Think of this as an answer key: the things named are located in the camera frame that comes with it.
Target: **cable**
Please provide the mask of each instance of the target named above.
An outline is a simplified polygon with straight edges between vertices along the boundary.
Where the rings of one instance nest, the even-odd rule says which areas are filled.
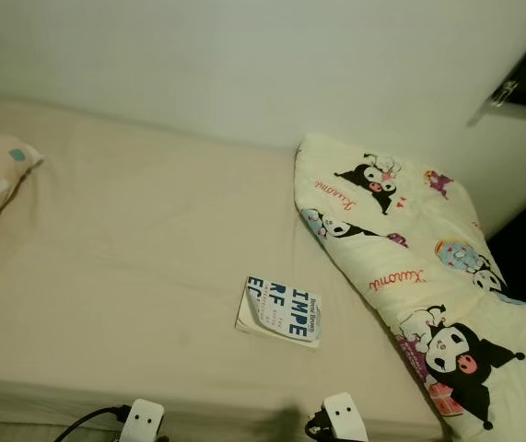
[[[130,413],[132,407],[129,405],[122,405],[121,407],[107,407],[100,408],[93,413],[89,413],[86,416],[81,417],[68,428],[66,428],[61,435],[59,435],[54,442],[62,442],[70,433],[72,433],[77,427],[81,426],[84,422],[92,419],[93,417],[99,416],[101,414],[111,413],[117,417],[119,422],[125,422],[127,415]]]

